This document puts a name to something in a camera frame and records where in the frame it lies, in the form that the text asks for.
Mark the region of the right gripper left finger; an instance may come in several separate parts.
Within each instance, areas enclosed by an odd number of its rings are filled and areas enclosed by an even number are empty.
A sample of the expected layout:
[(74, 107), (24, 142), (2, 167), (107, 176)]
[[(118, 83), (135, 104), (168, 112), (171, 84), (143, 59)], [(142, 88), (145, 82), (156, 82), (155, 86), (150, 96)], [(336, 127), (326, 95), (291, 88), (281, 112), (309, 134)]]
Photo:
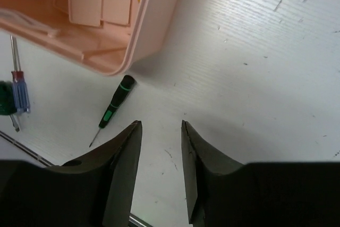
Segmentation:
[(127, 226), (142, 142), (132, 122), (60, 166), (1, 161), (1, 226)]

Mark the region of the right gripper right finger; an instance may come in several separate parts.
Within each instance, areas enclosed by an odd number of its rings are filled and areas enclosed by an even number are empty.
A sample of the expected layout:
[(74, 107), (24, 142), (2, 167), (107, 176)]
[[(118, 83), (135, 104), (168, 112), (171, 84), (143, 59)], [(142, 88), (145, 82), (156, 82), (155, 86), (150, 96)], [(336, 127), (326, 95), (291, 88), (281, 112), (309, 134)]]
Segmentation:
[(242, 164), (181, 126), (193, 226), (339, 226), (338, 162)]

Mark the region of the black green precision screwdriver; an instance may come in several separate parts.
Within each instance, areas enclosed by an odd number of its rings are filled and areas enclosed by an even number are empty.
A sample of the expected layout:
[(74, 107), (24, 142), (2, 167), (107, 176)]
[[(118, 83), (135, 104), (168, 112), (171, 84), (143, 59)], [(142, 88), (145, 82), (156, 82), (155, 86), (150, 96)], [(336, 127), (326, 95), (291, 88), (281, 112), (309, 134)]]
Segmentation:
[(115, 90), (110, 103), (108, 104), (103, 117), (101, 118), (98, 124), (98, 131), (94, 136), (93, 140), (91, 141), (89, 148), (94, 144), (97, 136), (99, 135), (100, 131), (104, 129), (109, 122), (111, 121), (112, 117), (115, 115), (117, 110), (126, 100), (127, 96), (129, 95), (130, 91), (133, 89), (135, 85), (135, 79), (130, 75), (125, 75), (118, 85), (117, 89)]

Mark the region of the pink plastic toolbox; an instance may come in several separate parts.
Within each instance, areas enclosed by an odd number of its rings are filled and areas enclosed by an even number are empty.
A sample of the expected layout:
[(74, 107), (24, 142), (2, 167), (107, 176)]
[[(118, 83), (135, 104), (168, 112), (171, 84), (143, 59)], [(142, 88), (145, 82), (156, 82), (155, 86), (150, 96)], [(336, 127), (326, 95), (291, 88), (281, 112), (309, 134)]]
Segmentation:
[(1, 28), (104, 75), (161, 50), (177, 0), (1, 0)]

